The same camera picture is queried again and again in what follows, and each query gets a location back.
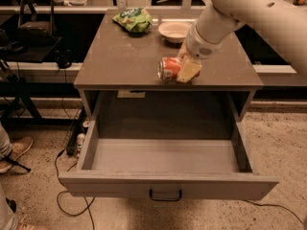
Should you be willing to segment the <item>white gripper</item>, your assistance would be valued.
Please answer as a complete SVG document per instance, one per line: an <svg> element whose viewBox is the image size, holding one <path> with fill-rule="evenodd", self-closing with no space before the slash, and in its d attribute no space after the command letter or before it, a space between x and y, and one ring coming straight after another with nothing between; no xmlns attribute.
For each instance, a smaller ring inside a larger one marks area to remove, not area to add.
<svg viewBox="0 0 307 230"><path fill-rule="evenodd" d="M186 83L195 77L202 68L200 59L207 59L215 54L221 48L223 38L224 35L220 29L204 28L194 23L186 36L186 45L182 44L177 54L183 59L177 81Z"/></svg>

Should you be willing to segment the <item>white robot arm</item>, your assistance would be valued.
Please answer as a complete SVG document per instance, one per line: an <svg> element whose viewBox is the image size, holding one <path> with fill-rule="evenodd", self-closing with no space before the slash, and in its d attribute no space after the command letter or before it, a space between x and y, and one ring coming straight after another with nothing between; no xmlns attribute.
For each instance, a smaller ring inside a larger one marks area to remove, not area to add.
<svg viewBox="0 0 307 230"><path fill-rule="evenodd" d="M180 58L205 59L225 37L248 25L284 60L307 77L307 12L284 0L210 0L191 26Z"/></svg>

